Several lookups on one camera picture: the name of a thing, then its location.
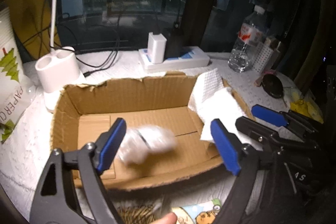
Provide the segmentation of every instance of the desk lamp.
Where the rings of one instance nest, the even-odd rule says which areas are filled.
[[[45,105],[51,112],[55,109],[65,85],[85,83],[85,77],[76,61],[74,48],[54,48],[56,1],[52,0],[51,5],[50,53],[42,56],[35,64],[44,91]]]

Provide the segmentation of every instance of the human thumb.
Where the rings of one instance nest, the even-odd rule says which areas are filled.
[[[152,224],[176,224],[177,216],[174,213],[169,213],[163,218],[153,222]]]

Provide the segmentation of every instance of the white tablecloth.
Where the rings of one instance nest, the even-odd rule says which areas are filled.
[[[109,52],[91,53],[81,55],[79,58],[92,65],[98,65],[107,58],[108,54]],[[276,111],[287,111],[283,100],[271,98],[261,87],[253,85],[257,78],[255,72],[236,73],[230,70],[227,65],[227,53],[209,53],[209,56],[211,56],[211,64],[208,67],[181,71],[187,75],[197,75],[217,67],[221,76],[240,93],[249,107],[260,104]],[[49,133],[52,120],[52,114],[44,106],[42,88],[34,65],[35,62],[30,62],[24,64],[24,67],[26,75],[38,86],[36,98],[25,111],[13,134],[4,144],[0,145],[0,182],[13,204],[26,219],[29,218],[34,190],[50,154]],[[83,72],[90,70],[81,63],[79,65]],[[164,73],[147,74],[142,70],[137,51],[119,52],[115,65],[108,70],[87,77],[87,82],[97,84],[110,78],[142,78],[158,75],[164,75]],[[279,78],[284,86],[294,86],[294,83],[287,77],[280,75]],[[288,138],[293,136],[288,132],[281,134]],[[233,182],[234,177],[221,166],[190,180],[174,184],[174,187],[168,185],[142,191],[146,191],[146,195],[152,198],[164,197],[168,207],[183,206],[205,202],[212,198],[220,198],[224,201]],[[111,191],[110,194],[113,200],[130,199],[143,196],[142,191],[131,193]],[[260,187],[256,183],[251,198],[251,208],[259,191]],[[84,214],[90,216],[83,193],[78,191],[78,196]]]

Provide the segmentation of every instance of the metal bolt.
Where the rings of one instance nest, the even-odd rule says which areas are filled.
[[[94,144],[93,142],[87,143],[87,144],[86,144],[86,148],[87,148],[88,150],[92,150],[92,149],[95,148],[95,144]]]
[[[60,151],[59,148],[55,148],[55,149],[53,149],[53,153],[54,153],[55,156],[58,156],[61,153],[61,151]]]

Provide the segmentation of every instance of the bottle label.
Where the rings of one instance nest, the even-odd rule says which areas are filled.
[[[256,47],[258,45],[262,37],[263,37],[262,32],[260,32],[257,28],[246,23],[242,24],[240,31],[238,33],[238,38],[241,41],[253,47]]]

